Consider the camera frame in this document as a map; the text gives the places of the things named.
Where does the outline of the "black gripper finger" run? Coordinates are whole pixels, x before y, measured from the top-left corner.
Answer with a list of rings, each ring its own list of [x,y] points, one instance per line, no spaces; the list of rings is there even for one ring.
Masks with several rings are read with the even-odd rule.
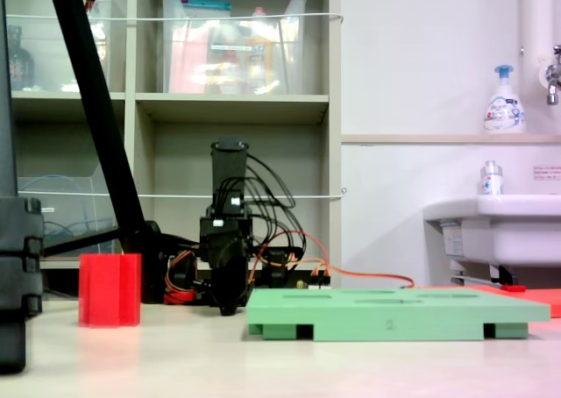
[[[233,316],[243,306],[248,291],[248,260],[231,259],[224,267],[211,269],[211,296],[222,316]]]

